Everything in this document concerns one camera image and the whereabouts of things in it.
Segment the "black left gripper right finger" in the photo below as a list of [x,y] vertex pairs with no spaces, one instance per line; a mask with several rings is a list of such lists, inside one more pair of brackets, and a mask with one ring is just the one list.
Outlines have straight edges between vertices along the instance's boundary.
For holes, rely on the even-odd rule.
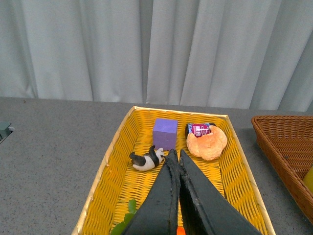
[[179,201],[187,235],[259,235],[216,189],[194,161],[180,151]]

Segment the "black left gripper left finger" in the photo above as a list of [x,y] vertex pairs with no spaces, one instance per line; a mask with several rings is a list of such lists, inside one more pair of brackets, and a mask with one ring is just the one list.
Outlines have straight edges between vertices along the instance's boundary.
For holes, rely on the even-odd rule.
[[130,220],[123,235],[175,235],[178,227],[180,191],[179,162],[172,149],[145,201]]

